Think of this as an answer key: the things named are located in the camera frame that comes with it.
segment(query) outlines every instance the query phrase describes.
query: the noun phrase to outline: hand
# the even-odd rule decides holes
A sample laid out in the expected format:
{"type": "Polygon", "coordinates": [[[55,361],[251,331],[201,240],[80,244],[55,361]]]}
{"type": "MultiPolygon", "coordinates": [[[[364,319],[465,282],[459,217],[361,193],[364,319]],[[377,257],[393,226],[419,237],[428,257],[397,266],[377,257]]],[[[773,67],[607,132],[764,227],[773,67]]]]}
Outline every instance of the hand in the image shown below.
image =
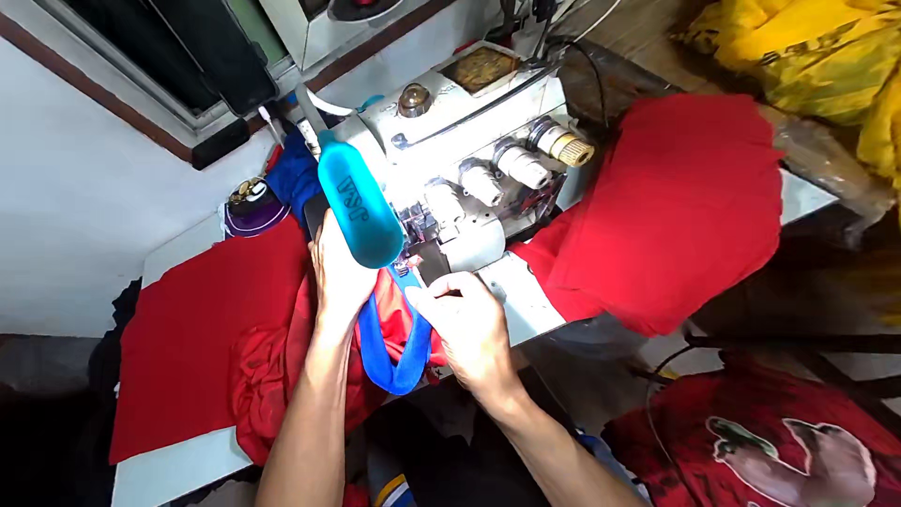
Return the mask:
{"type": "Polygon", "coordinates": [[[350,327],[376,286],[378,270],[364,268],[353,258],[331,209],[308,247],[319,296],[317,325],[350,327]]]}
{"type": "Polygon", "coordinates": [[[476,275],[444,275],[427,290],[407,288],[406,297],[441,335],[450,368],[483,405],[521,385],[510,361],[504,309],[476,275]],[[444,295],[451,290],[462,297],[444,295]]]}

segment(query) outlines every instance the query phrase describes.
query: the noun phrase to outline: blue elastic band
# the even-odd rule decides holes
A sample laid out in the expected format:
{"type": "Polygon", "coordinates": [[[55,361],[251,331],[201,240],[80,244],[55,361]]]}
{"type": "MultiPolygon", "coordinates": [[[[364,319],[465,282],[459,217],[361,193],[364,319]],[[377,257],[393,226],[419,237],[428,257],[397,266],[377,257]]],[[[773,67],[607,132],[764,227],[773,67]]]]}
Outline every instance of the blue elastic band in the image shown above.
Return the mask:
{"type": "MultiPolygon", "coordinates": [[[[420,286],[411,272],[399,276],[393,267],[387,269],[401,293],[407,287],[420,286]]],[[[406,295],[404,302],[413,316],[413,325],[397,366],[391,364],[391,356],[385,348],[375,293],[363,304],[358,319],[359,353],[363,358],[363,369],[375,385],[396,396],[403,396],[416,387],[432,354],[432,325],[410,306],[406,295]]]]}

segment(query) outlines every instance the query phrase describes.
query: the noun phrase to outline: purple fabric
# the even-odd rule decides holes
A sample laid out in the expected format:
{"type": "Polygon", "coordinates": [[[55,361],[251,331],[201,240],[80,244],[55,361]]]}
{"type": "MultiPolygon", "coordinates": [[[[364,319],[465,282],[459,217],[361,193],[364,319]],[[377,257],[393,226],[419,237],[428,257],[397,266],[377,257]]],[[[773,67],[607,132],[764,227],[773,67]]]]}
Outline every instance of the purple fabric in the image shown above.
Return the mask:
{"type": "Polygon", "coordinates": [[[225,205],[225,226],[231,236],[253,237],[281,222],[290,210],[290,206],[273,199],[246,217],[235,217],[225,205]]]}

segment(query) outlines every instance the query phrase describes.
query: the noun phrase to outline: forearm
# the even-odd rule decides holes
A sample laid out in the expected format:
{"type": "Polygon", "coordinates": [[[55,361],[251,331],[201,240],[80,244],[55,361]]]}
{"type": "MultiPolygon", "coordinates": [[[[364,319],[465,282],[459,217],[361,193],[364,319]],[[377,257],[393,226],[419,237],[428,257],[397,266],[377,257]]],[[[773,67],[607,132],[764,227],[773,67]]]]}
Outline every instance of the forearm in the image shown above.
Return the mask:
{"type": "Polygon", "coordinates": [[[483,405],[554,507],[646,505],[539,408],[521,384],[483,405]]]}
{"type": "Polygon", "coordinates": [[[263,470],[257,507],[341,504],[350,331],[350,325],[317,320],[304,370],[263,470]]]}

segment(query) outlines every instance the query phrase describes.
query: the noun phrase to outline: yellow plastic bag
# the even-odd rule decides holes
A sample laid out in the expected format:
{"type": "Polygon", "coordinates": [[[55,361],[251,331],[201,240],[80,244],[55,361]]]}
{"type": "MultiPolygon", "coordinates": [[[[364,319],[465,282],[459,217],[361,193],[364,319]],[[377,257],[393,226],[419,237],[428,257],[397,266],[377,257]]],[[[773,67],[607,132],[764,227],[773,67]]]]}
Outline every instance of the yellow plastic bag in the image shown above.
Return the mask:
{"type": "Polygon", "coordinates": [[[797,115],[862,125],[858,158],[901,190],[901,4],[722,0],[675,37],[797,115]]]}

